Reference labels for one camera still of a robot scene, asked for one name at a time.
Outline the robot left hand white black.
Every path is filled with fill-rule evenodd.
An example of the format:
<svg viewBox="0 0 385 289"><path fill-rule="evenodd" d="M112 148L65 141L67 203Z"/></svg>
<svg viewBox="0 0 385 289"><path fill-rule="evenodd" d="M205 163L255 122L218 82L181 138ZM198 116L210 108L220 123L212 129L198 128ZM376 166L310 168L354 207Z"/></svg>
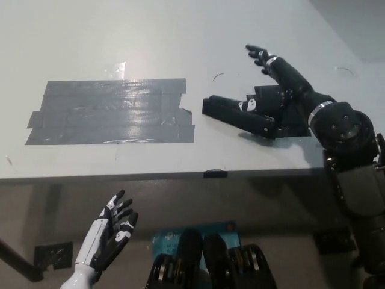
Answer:
<svg viewBox="0 0 385 289"><path fill-rule="evenodd" d="M138 213L131 208L132 199L121 201L124 194L124 190L115 194L93 221L75 263L102 272L129 242Z"/></svg>

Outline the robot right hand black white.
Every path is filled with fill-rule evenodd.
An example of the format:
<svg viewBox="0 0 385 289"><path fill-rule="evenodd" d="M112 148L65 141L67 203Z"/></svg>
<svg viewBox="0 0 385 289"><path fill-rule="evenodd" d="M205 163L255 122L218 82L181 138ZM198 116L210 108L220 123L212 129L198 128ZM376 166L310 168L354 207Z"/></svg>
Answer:
<svg viewBox="0 0 385 289"><path fill-rule="evenodd" d="M316 92L308 80L284 58L260 46L246 45L245 48L255 65L280 86L309 126L315 119L334 113L336 100Z"/></svg>

